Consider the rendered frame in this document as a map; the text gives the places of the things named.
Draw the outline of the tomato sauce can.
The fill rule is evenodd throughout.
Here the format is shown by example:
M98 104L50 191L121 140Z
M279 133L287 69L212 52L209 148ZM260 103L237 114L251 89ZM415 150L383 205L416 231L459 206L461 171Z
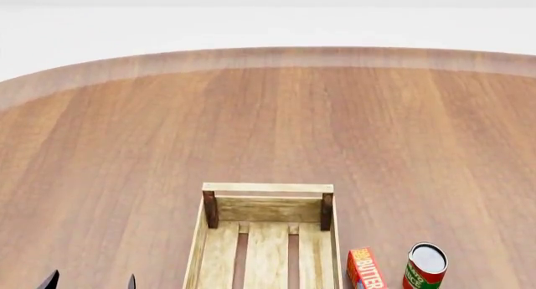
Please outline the tomato sauce can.
M404 289L439 289L448 265L446 254L437 245L416 243L408 253L402 286Z

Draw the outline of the red butter box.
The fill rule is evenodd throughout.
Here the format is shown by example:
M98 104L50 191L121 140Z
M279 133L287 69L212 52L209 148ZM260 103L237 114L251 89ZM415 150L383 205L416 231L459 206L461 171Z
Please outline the red butter box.
M347 274L353 289L389 289L368 247L348 252Z

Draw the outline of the light wooden slatted crate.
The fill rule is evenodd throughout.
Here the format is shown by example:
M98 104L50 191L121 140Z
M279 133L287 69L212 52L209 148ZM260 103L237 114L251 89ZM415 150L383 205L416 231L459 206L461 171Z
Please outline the light wooden slatted crate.
M343 289L331 184L204 183L182 289L232 289L239 236L243 289L288 289L289 238L300 289Z

